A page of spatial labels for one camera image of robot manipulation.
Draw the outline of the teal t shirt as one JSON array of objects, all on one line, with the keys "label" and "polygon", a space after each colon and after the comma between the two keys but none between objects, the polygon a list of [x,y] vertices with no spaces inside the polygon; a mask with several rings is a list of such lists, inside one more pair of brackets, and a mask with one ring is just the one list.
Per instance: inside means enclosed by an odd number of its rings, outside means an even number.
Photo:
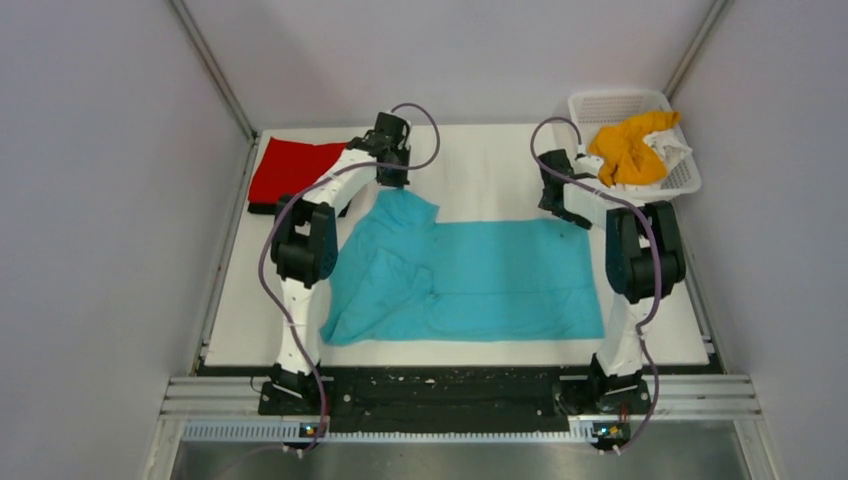
[{"label": "teal t shirt", "polygon": [[377,195],[330,277],[324,343],[599,339],[588,234],[560,219],[441,223],[406,191]]}]

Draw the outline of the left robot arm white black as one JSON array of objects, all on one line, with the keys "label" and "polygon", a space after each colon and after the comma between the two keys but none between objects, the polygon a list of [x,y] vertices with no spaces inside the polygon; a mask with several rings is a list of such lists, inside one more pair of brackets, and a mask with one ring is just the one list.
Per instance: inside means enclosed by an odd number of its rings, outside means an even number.
[{"label": "left robot arm white black", "polygon": [[410,169],[409,121],[381,112],[374,126],[351,139],[338,158],[302,192],[277,203],[275,223],[264,247],[274,263],[281,292],[272,297],[283,314],[283,338],[272,367],[267,397],[284,401],[298,414],[328,411],[316,368],[314,336],[329,311],[328,279],[338,253],[338,218],[365,187],[403,188]]}]

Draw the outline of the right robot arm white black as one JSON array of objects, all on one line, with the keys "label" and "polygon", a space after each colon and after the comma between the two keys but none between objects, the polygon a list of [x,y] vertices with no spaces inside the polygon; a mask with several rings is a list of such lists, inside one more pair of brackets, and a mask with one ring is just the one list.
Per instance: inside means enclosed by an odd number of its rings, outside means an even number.
[{"label": "right robot arm white black", "polygon": [[604,271],[613,303],[607,331],[590,361],[582,405],[604,413],[645,405],[650,400],[642,378],[649,360],[647,325],[686,275],[674,207],[668,201],[637,206],[587,185],[588,175],[575,173],[563,149],[545,152],[536,162],[543,182],[540,209],[605,234]]}]

